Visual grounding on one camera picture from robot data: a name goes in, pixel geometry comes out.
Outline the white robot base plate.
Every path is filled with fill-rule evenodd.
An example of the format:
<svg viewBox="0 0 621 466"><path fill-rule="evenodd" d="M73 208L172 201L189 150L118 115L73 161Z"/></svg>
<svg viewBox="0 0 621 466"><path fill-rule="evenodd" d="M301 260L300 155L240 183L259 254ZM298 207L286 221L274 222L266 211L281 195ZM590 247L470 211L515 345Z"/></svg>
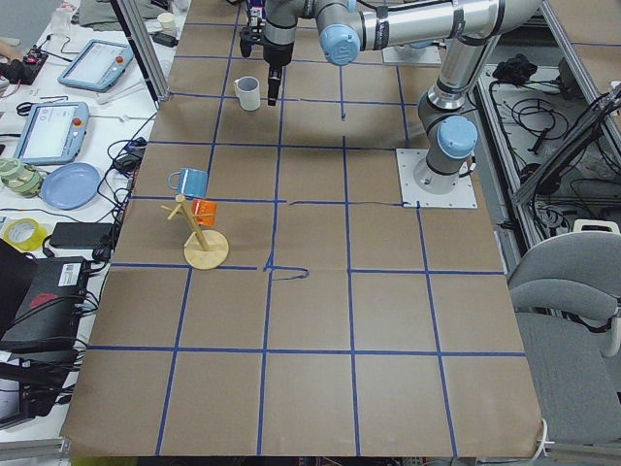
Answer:
<svg viewBox="0 0 621 466"><path fill-rule="evenodd" d="M453 175L439 175L427 164L427 150L396 149L402 204L421 209L476 209L467 164Z"/></svg>

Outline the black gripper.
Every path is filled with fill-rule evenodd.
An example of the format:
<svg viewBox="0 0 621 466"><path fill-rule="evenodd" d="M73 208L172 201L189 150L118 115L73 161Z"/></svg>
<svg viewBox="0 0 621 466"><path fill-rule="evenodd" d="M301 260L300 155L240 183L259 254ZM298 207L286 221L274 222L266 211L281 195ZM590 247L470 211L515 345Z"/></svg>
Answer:
<svg viewBox="0 0 621 466"><path fill-rule="evenodd" d="M268 105L274 107L278 102L282 78L282 68L292 59L294 44L273 44L267 41L263 45L263 58L269 64L268 73Z"/></svg>

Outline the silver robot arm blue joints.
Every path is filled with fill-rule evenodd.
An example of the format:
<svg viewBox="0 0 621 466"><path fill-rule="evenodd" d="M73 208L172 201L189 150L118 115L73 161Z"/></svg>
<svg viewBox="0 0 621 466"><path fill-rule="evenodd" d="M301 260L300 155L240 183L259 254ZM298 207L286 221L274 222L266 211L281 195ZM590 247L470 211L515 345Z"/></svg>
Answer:
<svg viewBox="0 0 621 466"><path fill-rule="evenodd" d="M379 50L389 65L422 66L435 41L444 41L436 82L422 95L419 117L430 139L442 117L458 114L500 35L525 23L538 1L411 1L366 6L360 1L268 1L263 45L295 41L299 19L316 23L326 59L344 66L363 51Z"/></svg>

